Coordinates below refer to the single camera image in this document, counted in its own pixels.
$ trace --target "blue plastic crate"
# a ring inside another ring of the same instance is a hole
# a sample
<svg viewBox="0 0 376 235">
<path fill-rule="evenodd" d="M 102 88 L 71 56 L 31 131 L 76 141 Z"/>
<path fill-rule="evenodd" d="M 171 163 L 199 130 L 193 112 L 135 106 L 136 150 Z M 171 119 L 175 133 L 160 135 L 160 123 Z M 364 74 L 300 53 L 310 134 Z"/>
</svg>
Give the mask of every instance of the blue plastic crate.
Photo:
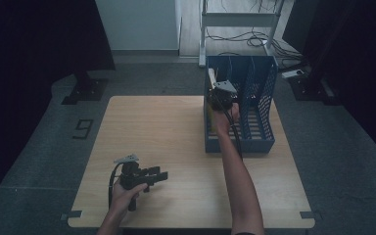
<svg viewBox="0 0 376 235">
<path fill-rule="evenodd" d="M 269 56 L 208 56 L 205 97 L 209 96 L 208 69 L 217 71 L 217 81 L 230 80 L 237 89 L 240 120 L 236 128 L 242 152 L 268 153 L 274 144 L 269 111 L 277 76 L 277 63 Z M 218 139 L 212 131 L 210 107 L 204 101 L 205 142 L 207 153 L 219 153 Z"/>
</svg>

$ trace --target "cable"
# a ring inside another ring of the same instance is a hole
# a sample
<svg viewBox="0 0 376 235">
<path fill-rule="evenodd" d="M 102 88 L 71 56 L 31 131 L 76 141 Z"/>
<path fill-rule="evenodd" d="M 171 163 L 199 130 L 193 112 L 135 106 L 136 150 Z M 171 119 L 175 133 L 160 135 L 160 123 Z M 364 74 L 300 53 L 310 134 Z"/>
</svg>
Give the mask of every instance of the cable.
<svg viewBox="0 0 376 235">
<path fill-rule="evenodd" d="M 114 187 L 114 181 L 116 177 L 116 170 L 118 169 L 118 166 L 121 165 L 121 163 L 117 164 L 115 168 L 112 171 L 111 177 L 109 179 L 109 208 L 110 205 L 112 204 L 112 196 L 113 196 L 113 187 Z"/>
<path fill-rule="evenodd" d="M 209 1 L 208 0 L 204 0 L 204 1 L 206 1 L 206 10 L 207 10 Z M 257 3 L 258 3 L 258 0 L 256 0 L 255 4 L 251 7 L 250 11 L 254 8 L 254 6 Z M 261 9 L 265 9 L 267 12 L 269 12 L 271 9 L 273 9 L 273 12 L 275 12 L 276 7 L 277 7 L 277 3 L 278 3 L 278 0 L 275 0 L 273 6 L 268 8 L 269 3 L 267 2 L 267 6 L 265 8 L 265 7 L 262 6 L 262 4 L 263 4 L 262 0 L 259 0 L 258 11 L 260 12 Z M 227 10 L 225 9 L 225 7 L 222 3 L 222 0 L 221 0 L 221 6 L 227 12 Z M 200 15 L 201 15 L 201 1 L 200 1 L 199 7 L 200 7 Z M 233 41 L 233 42 L 245 41 L 248 46 L 252 46 L 252 47 L 256 47 L 256 48 L 264 46 L 263 40 L 265 40 L 265 41 L 268 40 L 268 36 L 265 33 L 255 31 L 254 27 L 252 28 L 251 31 L 242 33 L 242 34 L 237 35 L 237 36 L 232 36 L 232 37 L 221 37 L 221 36 L 217 36 L 217 35 L 210 35 L 209 29 L 207 27 L 206 27 L 206 33 L 207 33 L 207 38 L 210 38 L 211 40 Z M 285 61 L 297 61 L 297 62 L 302 63 L 302 64 L 306 63 L 306 58 L 303 55 L 301 55 L 299 52 L 284 49 L 280 45 L 279 41 L 277 41 L 276 39 L 273 38 L 271 45 L 274 48 L 276 60 L 279 60 L 280 61 L 279 64 L 282 65 L 282 67 L 283 67 L 283 68 L 281 68 L 282 70 L 287 68 L 286 65 L 284 64 Z M 223 53 L 220 53 L 218 55 L 225 55 L 225 54 L 231 54 L 231 55 L 237 55 L 237 56 L 240 55 L 240 54 L 232 53 L 232 52 L 223 52 Z"/>
<path fill-rule="evenodd" d="M 216 102 L 218 103 L 219 107 L 223 110 L 225 116 L 227 117 L 228 119 L 228 122 L 230 123 L 230 126 L 231 126 L 231 129 L 233 130 L 234 132 L 234 136 L 236 138 L 236 145 L 237 145 L 237 152 L 240 156 L 240 159 L 243 160 L 243 154 L 242 154 L 242 151 L 241 151 L 241 142 L 240 142 L 240 137 L 239 137 L 239 133 L 237 132 L 237 128 L 236 126 L 234 125 L 234 120 L 233 120 L 233 117 L 222 107 L 222 104 L 221 102 L 219 101 L 218 97 L 212 92 L 211 93 L 213 95 L 213 97 L 215 98 Z"/>
</svg>

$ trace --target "hand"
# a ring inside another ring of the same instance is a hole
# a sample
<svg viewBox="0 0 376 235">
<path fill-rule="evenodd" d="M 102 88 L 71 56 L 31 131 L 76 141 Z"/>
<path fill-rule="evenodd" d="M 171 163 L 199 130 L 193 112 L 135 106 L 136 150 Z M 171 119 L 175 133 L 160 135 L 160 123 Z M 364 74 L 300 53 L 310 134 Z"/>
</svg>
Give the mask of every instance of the hand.
<svg viewBox="0 0 376 235">
<path fill-rule="evenodd" d="M 233 107 L 227 112 L 233 117 L 234 122 L 236 122 L 240 117 L 239 104 L 233 103 Z M 213 124 L 218 136 L 228 135 L 228 132 L 230 131 L 230 122 L 223 111 L 213 111 Z"/>
<path fill-rule="evenodd" d="M 117 220 L 122 221 L 127 214 L 127 208 L 132 199 L 139 197 L 139 193 L 148 187 L 148 184 L 139 184 L 130 190 L 125 190 L 119 184 L 119 179 L 115 182 L 112 192 L 112 204 L 109 212 L 116 215 Z"/>
<path fill-rule="evenodd" d="M 130 190 L 125 190 L 119 184 L 118 179 L 113 187 L 111 207 L 109 208 L 109 212 L 106 214 L 97 234 L 118 234 L 118 227 L 127 214 L 127 207 L 129 207 L 130 201 L 136 199 L 139 196 L 139 193 L 147 187 L 148 184 L 145 183 L 139 184 Z"/>
</svg>

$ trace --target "black device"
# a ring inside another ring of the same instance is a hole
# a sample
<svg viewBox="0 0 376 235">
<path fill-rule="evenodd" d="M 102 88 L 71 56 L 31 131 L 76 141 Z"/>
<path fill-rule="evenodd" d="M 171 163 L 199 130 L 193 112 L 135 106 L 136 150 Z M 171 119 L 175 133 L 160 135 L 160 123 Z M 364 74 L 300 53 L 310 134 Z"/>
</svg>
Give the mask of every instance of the black device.
<svg viewBox="0 0 376 235">
<path fill-rule="evenodd" d="M 235 102 L 233 95 L 237 94 L 237 90 L 229 80 L 217 82 L 216 76 L 214 69 L 209 69 L 211 90 L 207 101 L 215 111 L 230 110 Z"/>
<path fill-rule="evenodd" d="M 141 169 L 139 168 L 139 163 L 136 161 L 139 161 L 136 155 L 130 155 L 126 158 L 115 161 L 117 165 L 112 171 L 109 181 L 109 207 L 112 203 L 112 191 L 115 177 L 120 178 L 119 184 L 125 190 L 130 190 L 139 184 L 147 183 L 148 187 L 144 190 L 145 193 L 149 192 L 149 187 L 154 186 L 155 183 L 167 180 L 167 172 L 161 172 L 161 168 L 159 166 Z M 121 175 L 116 176 L 116 171 L 119 165 L 123 165 L 121 167 Z M 136 211 L 136 199 L 131 200 L 128 210 L 130 212 Z"/>
</svg>

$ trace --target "metal rack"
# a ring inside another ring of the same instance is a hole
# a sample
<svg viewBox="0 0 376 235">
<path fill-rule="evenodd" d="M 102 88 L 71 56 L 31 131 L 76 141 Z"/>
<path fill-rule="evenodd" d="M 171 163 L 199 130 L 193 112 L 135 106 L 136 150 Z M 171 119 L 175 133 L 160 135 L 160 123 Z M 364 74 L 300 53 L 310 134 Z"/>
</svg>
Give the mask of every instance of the metal rack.
<svg viewBox="0 0 376 235">
<path fill-rule="evenodd" d="M 268 39 L 264 43 L 264 51 L 267 55 L 271 56 L 270 46 L 277 24 L 279 23 L 284 2 L 285 0 L 280 0 L 279 7 L 275 13 L 208 13 L 207 0 L 203 0 L 199 66 L 201 68 L 206 66 L 206 27 L 208 26 L 270 27 Z"/>
</svg>

